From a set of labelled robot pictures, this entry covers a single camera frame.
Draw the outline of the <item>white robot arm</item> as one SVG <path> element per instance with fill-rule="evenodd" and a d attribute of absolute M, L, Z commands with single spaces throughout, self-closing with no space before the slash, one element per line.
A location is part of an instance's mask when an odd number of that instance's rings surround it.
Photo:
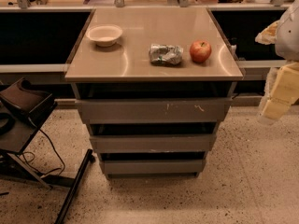
<path fill-rule="evenodd" d="M 280 68 L 269 70 L 259 104 L 258 121 L 272 125 L 299 99 L 299 0 L 258 33 L 255 41 L 274 44 L 276 55 L 286 60 Z"/>

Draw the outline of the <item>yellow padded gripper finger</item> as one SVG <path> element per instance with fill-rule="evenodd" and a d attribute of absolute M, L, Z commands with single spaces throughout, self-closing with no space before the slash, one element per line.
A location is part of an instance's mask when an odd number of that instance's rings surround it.
<path fill-rule="evenodd" d="M 264 96 L 259 104 L 258 121 L 272 125 L 299 99 L 299 63 L 271 68 L 266 77 Z"/>
<path fill-rule="evenodd" d="M 276 43 L 276 33 L 278 28 L 278 21 L 272 22 L 266 28 L 264 28 L 260 33 L 255 37 L 257 43 L 263 45 L 270 45 Z"/>

